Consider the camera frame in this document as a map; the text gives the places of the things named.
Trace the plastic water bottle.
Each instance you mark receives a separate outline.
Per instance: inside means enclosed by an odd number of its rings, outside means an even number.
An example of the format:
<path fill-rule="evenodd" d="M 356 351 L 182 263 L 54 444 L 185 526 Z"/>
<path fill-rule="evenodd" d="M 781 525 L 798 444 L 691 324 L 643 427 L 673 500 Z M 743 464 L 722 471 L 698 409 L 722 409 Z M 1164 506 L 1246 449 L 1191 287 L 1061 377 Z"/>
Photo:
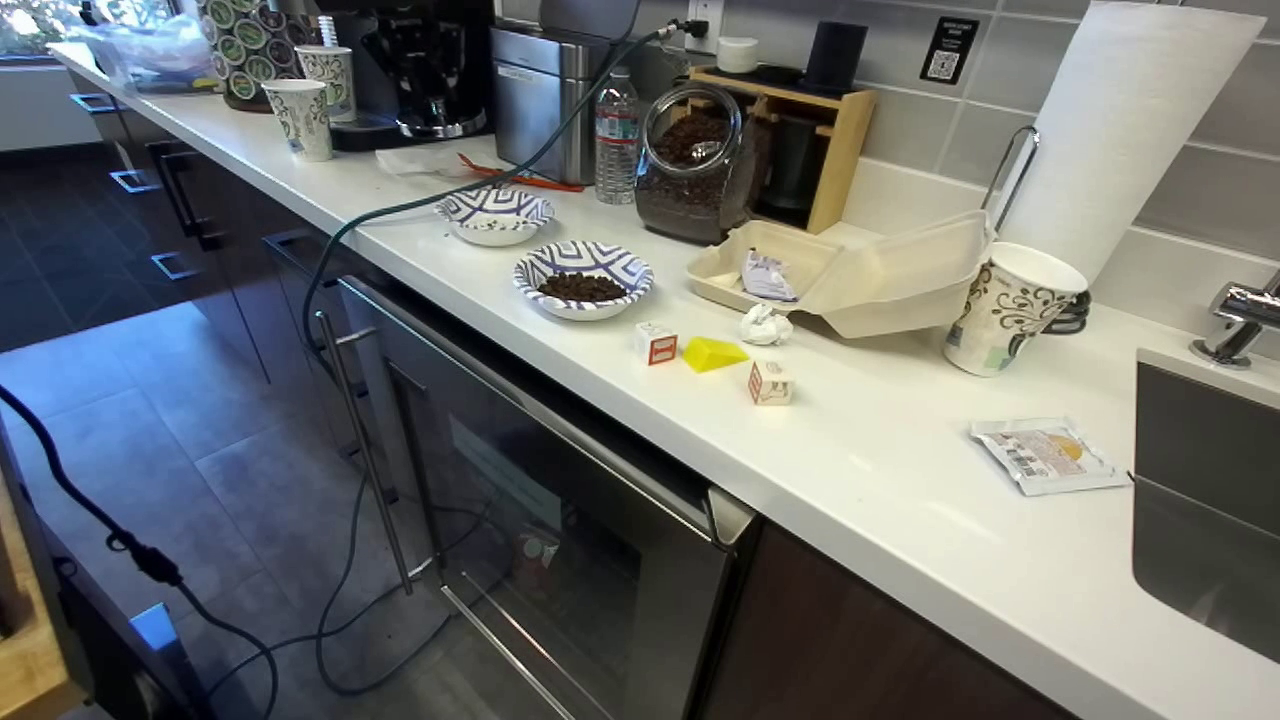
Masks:
<path fill-rule="evenodd" d="M 624 67 L 606 75 L 596 92 L 596 195 L 606 203 L 634 199 L 636 173 L 636 88 Z"/>

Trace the patterned plate with grounds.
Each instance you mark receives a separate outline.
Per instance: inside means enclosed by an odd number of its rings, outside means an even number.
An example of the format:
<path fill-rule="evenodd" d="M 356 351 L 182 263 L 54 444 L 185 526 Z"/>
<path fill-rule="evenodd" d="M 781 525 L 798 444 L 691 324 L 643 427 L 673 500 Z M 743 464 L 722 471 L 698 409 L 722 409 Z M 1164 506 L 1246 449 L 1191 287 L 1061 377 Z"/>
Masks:
<path fill-rule="evenodd" d="M 512 267 L 512 285 L 553 318 L 611 318 L 653 292 L 653 267 L 619 243 L 553 241 Z"/>

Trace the wooden shelf organizer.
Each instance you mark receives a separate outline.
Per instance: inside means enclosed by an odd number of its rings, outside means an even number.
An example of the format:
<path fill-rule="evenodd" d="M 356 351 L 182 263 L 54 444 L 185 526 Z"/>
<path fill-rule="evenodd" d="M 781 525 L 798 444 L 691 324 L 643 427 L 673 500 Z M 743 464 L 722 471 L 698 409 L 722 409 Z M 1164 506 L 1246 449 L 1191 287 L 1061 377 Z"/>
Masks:
<path fill-rule="evenodd" d="M 734 92 L 768 134 L 755 195 L 763 215 L 805 231 L 824 231 L 844 220 L 876 112 L 872 92 L 822 95 L 711 67 L 691 67 L 688 79 Z"/>

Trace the red small packet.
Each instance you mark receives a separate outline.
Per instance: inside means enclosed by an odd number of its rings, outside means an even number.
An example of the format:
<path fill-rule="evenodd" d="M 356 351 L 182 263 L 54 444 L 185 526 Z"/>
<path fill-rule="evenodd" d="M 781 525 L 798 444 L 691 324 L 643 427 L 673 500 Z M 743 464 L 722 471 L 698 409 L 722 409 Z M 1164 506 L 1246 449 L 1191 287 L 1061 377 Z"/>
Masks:
<path fill-rule="evenodd" d="M 643 345 L 649 362 L 669 362 L 669 360 L 678 360 L 678 351 L 682 351 L 678 335 L 649 335 L 649 345 Z"/>

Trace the white takeout container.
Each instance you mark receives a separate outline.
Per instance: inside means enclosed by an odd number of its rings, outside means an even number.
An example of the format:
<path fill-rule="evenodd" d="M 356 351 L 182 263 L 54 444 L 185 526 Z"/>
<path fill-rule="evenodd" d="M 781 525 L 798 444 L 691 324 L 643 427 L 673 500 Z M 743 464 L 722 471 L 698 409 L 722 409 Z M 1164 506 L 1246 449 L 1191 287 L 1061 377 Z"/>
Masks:
<path fill-rule="evenodd" d="M 750 274 L 763 267 L 773 271 L 768 300 L 788 314 L 813 314 L 831 335 L 869 341 L 954 324 L 982 258 L 985 229 L 976 215 L 893 237 L 856 224 L 800 231 L 750 220 L 688 263 L 688 287 L 711 302 L 750 310 L 760 302 Z"/>

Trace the silver metal canister box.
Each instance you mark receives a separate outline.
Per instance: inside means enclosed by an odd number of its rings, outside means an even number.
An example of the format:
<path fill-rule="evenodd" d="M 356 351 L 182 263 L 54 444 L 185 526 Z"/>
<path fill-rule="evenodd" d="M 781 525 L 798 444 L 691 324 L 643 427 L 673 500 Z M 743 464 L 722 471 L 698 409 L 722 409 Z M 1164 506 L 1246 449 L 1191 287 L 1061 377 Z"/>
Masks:
<path fill-rule="evenodd" d="M 497 155 L 538 175 L 587 185 L 592 112 L 571 114 L 587 88 L 592 50 L 575 40 L 532 35 L 515 28 L 493 32 L 497 64 Z"/>

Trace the paper towel roll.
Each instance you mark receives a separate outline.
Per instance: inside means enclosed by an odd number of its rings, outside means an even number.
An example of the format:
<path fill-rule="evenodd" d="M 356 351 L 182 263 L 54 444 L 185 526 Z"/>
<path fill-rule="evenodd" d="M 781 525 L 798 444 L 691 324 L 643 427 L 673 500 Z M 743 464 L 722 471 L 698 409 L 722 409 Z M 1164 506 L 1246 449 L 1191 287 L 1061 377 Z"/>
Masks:
<path fill-rule="evenodd" d="M 1001 241 L 1096 280 L 1262 32 L 1252 10 L 1096 0 L 1034 121 Z"/>

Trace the orange pen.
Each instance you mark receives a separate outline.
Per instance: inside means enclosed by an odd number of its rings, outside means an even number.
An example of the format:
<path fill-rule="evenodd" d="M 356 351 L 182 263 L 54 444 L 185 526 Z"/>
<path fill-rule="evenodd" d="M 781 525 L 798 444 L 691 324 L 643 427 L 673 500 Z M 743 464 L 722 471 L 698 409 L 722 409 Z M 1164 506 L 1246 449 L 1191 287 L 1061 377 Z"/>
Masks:
<path fill-rule="evenodd" d="M 493 163 L 474 160 L 469 152 L 455 152 L 455 160 L 474 175 L 486 175 L 486 179 L 497 179 L 497 185 L 524 185 L 524 187 L 545 187 L 545 190 L 587 190 L 587 185 L 548 179 L 548 175 L 538 175 L 538 173 L 493 167 Z"/>

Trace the patterned mug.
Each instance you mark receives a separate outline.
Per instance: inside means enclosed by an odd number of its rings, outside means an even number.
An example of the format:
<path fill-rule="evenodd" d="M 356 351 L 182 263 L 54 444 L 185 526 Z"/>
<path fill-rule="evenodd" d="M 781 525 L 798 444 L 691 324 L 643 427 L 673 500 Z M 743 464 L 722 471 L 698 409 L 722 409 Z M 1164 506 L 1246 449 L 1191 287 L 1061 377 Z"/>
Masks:
<path fill-rule="evenodd" d="M 1084 292 L 1087 280 L 1054 251 L 997 241 L 943 335 L 943 360 L 970 377 L 997 377 Z"/>

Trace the yellow packet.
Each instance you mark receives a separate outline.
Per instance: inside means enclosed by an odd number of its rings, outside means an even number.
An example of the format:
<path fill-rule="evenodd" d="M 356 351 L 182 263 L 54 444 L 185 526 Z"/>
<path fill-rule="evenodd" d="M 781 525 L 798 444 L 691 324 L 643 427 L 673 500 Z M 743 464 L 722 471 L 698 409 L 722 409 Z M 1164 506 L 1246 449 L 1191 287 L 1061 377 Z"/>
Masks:
<path fill-rule="evenodd" d="M 682 345 L 682 360 L 691 367 L 691 371 L 715 371 L 715 367 L 734 367 L 734 362 L 743 362 L 750 351 L 734 341 L 715 341 L 715 335 L 688 335 Z"/>

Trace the paper cup on drip tray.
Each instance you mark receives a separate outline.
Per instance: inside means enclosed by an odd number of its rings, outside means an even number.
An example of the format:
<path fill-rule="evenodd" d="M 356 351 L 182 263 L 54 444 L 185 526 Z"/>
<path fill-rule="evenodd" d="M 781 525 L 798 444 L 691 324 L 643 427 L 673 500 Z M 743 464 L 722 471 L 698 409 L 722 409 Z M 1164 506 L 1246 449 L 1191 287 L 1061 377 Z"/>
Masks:
<path fill-rule="evenodd" d="M 354 50 L 328 48 L 328 42 L 300 42 L 298 64 L 307 79 L 326 85 L 326 108 L 331 121 L 356 114 L 356 75 L 354 75 Z"/>

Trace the small creamer cup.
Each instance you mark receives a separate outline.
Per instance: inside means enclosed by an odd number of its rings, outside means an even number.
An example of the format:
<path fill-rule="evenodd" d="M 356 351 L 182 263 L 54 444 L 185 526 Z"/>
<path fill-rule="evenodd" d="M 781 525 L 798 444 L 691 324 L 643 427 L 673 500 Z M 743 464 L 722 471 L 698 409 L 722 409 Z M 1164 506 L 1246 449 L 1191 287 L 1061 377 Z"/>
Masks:
<path fill-rule="evenodd" d="M 750 367 L 750 395 L 751 395 L 755 404 L 791 404 L 791 399 L 798 399 L 798 379 L 788 377 L 785 362 L 777 362 L 777 360 L 755 360 L 755 362 Z"/>

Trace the glass coffee bean jar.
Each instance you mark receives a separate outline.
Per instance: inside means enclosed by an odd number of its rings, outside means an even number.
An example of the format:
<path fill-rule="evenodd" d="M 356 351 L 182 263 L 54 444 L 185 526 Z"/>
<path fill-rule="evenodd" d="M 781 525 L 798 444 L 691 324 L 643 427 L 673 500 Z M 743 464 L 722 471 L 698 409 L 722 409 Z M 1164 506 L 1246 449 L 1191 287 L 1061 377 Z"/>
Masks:
<path fill-rule="evenodd" d="M 682 85 L 642 129 L 636 210 L 649 231 L 722 243 L 751 215 L 760 133 L 726 88 Z"/>

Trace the chrome faucet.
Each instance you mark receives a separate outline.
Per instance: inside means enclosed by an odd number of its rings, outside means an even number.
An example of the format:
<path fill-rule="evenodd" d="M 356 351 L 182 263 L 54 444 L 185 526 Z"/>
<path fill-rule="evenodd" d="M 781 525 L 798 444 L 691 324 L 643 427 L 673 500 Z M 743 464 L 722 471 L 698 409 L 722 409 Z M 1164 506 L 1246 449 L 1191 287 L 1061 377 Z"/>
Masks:
<path fill-rule="evenodd" d="M 1212 300 L 1212 310 L 1226 318 L 1226 327 L 1208 341 L 1196 341 L 1196 351 L 1218 362 L 1249 367 L 1249 345 L 1265 327 L 1280 327 L 1280 271 L 1262 287 L 1242 280 L 1226 285 Z"/>

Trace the patterned paper bowl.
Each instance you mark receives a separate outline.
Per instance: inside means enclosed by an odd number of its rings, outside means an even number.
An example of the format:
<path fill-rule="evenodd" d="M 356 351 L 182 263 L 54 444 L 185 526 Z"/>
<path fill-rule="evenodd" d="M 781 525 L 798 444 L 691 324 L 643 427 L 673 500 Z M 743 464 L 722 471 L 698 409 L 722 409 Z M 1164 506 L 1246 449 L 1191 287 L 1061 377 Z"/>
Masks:
<path fill-rule="evenodd" d="M 441 203 L 441 215 L 454 237 L 479 246 L 512 246 L 532 241 L 548 220 L 553 203 L 528 187 L 474 187 Z"/>

